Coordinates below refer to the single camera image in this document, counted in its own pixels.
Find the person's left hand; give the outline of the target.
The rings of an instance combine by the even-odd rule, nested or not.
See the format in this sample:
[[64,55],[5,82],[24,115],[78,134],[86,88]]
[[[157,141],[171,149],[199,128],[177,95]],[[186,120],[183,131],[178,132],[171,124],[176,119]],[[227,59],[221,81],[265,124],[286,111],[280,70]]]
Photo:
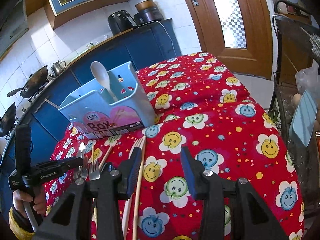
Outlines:
[[44,190],[44,187],[40,188],[39,194],[35,197],[35,199],[30,196],[29,194],[20,191],[15,190],[12,193],[12,202],[14,205],[14,208],[24,217],[28,218],[23,203],[24,202],[34,202],[33,209],[39,214],[39,215],[45,215],[47,206],[46,206],[46,193]]

